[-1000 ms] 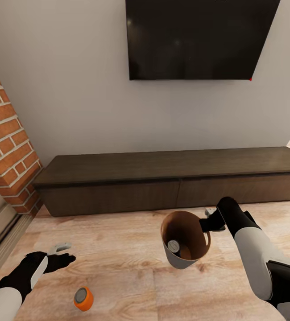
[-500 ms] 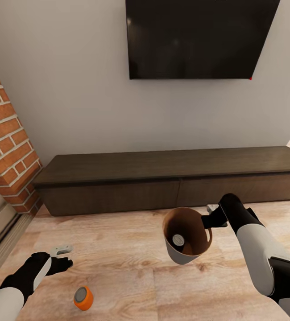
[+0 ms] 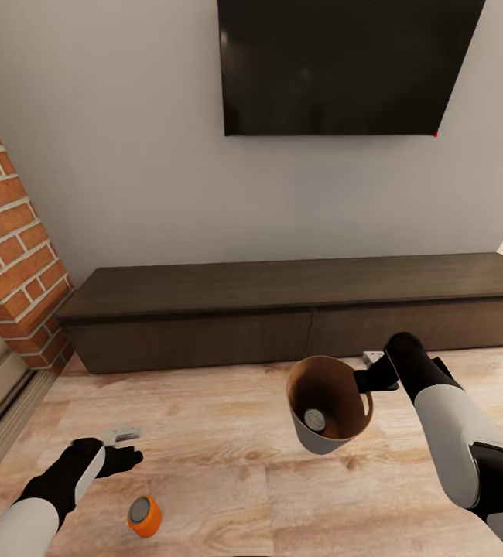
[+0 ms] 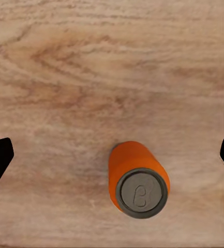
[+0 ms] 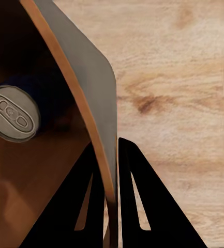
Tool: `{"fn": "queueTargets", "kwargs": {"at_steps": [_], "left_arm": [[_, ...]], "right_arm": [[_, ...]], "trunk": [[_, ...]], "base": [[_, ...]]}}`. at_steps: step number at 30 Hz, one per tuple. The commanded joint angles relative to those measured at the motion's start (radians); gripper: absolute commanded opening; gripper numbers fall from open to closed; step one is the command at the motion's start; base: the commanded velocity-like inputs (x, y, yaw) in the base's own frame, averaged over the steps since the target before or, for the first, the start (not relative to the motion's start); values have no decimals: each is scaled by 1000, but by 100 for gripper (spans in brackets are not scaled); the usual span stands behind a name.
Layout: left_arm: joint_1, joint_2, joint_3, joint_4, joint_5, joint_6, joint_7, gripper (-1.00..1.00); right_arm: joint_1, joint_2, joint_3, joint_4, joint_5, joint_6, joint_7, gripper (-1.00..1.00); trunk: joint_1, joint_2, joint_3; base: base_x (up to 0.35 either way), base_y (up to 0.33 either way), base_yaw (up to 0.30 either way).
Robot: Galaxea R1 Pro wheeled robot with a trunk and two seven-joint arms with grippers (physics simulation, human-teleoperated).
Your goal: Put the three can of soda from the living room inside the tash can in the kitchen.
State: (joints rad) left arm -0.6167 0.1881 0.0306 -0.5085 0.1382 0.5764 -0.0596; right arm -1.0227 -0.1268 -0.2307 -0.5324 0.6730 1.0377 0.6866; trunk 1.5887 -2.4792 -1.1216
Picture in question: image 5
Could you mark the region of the can of soda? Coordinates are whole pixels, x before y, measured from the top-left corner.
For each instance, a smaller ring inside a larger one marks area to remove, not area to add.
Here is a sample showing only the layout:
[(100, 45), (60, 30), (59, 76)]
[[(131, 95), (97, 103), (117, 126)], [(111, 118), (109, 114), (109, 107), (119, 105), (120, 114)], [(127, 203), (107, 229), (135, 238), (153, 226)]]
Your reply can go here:
[(45, 133), (73, 106), (60, 69), (47, 68), (0, 83), (0, 136), (25, 142)]

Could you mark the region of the trash can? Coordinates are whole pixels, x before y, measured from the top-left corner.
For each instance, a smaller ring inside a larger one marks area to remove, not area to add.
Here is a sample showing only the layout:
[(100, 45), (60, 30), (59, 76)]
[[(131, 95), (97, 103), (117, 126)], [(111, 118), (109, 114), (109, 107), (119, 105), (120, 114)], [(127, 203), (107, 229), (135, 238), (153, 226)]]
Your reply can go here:
[[(0, 0), (0, 83), (47, 68), (61, 70), (75, 102), (30, 141), (16, 143), (0, 136), (0, 248), (19, 248), (90, 142), (109, 216), (103, 248), (118, 248), (112, 66), (52, 0)], [(93, 173), (74, 230), (85, 228)]]

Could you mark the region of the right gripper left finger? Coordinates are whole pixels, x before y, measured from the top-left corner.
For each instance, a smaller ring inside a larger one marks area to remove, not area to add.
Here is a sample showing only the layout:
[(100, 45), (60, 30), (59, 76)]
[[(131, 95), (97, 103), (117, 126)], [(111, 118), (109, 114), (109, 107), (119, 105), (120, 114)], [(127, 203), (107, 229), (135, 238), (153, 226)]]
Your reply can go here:
[[(85, 228), (74, 230), (92, 173)], [(104, 187), (90, 142), (19, 248), (103, 248), (103, 214)]]

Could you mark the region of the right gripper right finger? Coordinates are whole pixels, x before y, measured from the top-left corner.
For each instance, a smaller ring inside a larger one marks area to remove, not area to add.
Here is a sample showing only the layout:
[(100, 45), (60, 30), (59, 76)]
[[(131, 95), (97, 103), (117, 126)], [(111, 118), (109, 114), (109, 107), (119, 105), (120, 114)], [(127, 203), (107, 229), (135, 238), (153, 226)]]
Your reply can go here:
[[(123, 248), (207, 248), (139, 147), (118, 140)], [(151, 230), (140, 227), (132, 178)]]

